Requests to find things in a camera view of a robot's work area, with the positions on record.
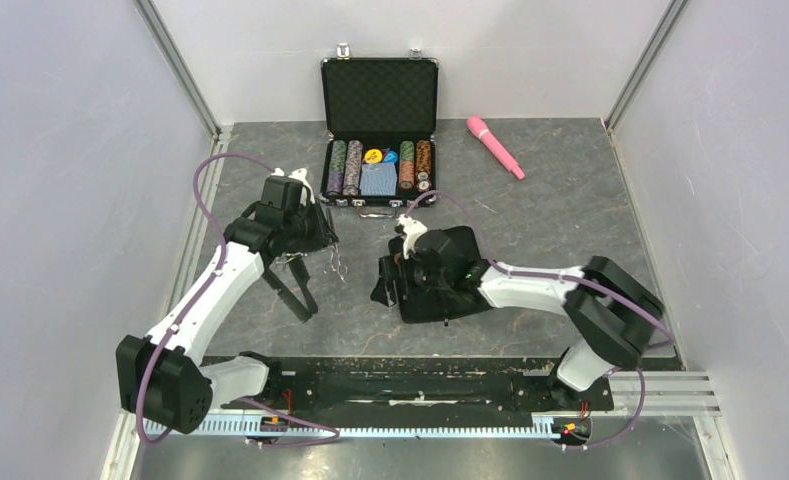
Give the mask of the silver scissors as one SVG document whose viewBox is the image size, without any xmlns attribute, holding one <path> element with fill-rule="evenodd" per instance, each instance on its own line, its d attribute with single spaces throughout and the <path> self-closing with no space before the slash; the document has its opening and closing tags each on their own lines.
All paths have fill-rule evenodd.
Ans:
<svg viewBox="0 0 789 480">
<path fill-rule="evenodd" d="M 342 283 L 345 283 L 348 271 L 347 265 L 342 261 L 339 244 L 333 243 L 330 246 L 330 258 L 328 264 L 324 267 L 324 273 L 332 273 L 336 275 Z"/>
</svg>

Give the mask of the black zippered tool pouch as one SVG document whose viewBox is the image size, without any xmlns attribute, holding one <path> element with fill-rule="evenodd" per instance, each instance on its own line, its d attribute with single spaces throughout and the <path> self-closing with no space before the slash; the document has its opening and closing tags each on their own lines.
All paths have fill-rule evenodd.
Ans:
<svg viewBox="0 0 789 480">
<path fill-rule="evenodd" d="M 491 309 L 479 292 L 488 262 L 469 226 L 430 230 L 403 256 L 404 240 L 388 242 L 395 257 L 395 295 L 407 324 L 446 322 Z"/>
</svg>

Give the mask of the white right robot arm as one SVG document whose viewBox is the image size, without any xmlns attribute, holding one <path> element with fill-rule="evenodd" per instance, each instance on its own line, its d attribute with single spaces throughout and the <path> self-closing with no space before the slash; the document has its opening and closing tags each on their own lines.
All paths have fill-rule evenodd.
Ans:
<svg viewBox="0 0 789 480">
<path fill-rule="evenodd" d="M 372 301 L 422 324 L 522 308 L 566 316 L 582 339 L 560 357 L 547 382 L 561 408 L 582 401 L 614 370 L 634 370 L 662 327 L 665 307 L 611 259 L 566 269 L 526 268 L 483 257 L 472 228 L 401 233 L 379 258 Z"/>
</svg>

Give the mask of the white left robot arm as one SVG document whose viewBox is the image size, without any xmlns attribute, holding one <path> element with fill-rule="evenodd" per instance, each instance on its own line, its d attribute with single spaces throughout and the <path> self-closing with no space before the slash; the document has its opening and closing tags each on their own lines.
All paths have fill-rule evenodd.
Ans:
<svg viewBox="0 0 789 480">
<path fill-rule="evenodd" d="M 304 258 L 338 238 L 306 176 L 306 169 L 270 175 L 261 198 L 226 227 L 209 264 L 171 312 L 145 336 L 121 340 L 115 356 L 124 410 L 188 434 L 212 408 L 242 397 L 265 408 L 282 399 L 284 381 L 264 356 L 246 352 L 211 365 L 203 359 L 259 280 L 300 322 L 318 312 Z"/>
</svg>

